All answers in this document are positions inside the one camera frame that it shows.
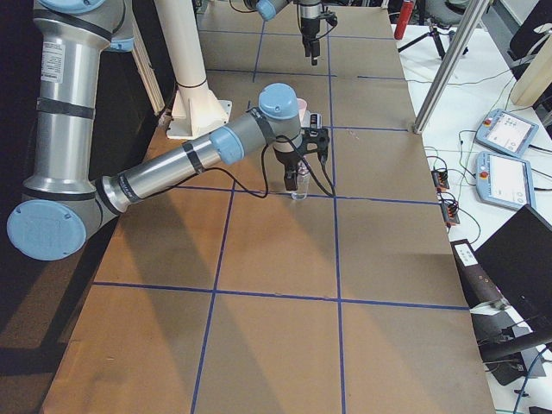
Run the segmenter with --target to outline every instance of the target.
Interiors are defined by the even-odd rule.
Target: computer monitor
[[[483,361],[516,355],[526,369],[537,353],[534,347],[552,342],[552,226],[525,205],[475,251],[475,257],[533,331],[523,332],[504,313],[490,324],[489,318],[475,317],[477,336],[493,331],[497,335],[480,344]],[[501,384],[525,374],[516,364],[500,364],[493,373]],[[539,369],[532,373],[538,375]]]

